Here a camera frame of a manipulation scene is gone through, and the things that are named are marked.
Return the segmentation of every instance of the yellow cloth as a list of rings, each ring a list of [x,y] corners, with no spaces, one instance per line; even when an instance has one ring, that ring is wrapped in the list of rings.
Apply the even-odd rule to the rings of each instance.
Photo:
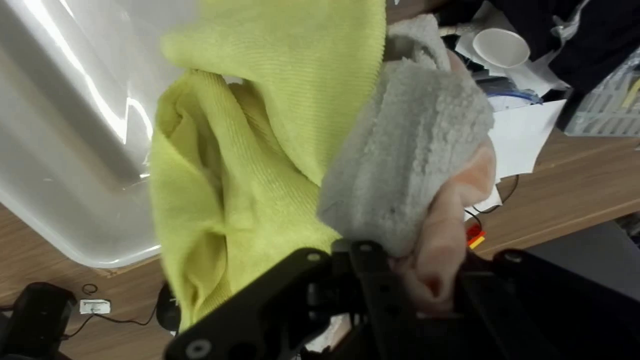
[[[296,249],[327,251],[320,181],[373,91],[382,0],[205,0],[164,41],[149,193],[181,328]],[[227,87],[221,76],[241,78]]]

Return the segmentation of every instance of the wooden desk surface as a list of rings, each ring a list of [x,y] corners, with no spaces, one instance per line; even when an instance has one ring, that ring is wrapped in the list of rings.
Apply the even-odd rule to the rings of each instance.
[[[475,251],[491,257],[527,249],[594,224],[640,213],[640,141],[566,139],[554,133],[533,174],[520,176],[514,196],[484,215],[487,234]]]

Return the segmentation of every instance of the white plastic panel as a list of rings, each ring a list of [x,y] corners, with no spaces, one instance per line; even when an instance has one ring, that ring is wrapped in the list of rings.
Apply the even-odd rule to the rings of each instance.
[[[158,254],[145,157],[183,0],[0,2],[0,203],[73,263]]]

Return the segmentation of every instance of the gray knitted cloth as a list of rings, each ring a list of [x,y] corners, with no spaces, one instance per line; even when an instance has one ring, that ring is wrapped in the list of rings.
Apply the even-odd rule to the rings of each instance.
[[[493,118],[475,84],[449,74],[432,16],[398,23],[388,36],[389,63],[321,183],[318,216],[344,238],[406,257],[432,199]]]

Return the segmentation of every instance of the yellow towel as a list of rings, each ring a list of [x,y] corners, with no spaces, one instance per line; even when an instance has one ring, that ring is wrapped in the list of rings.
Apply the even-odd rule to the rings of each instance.
[[[373,91],[382,0],[203,0],[164,41],[149,188],[181,328],[296,249],[335,238],[318,186]],[[221,76],[241,78],[227,87]]]

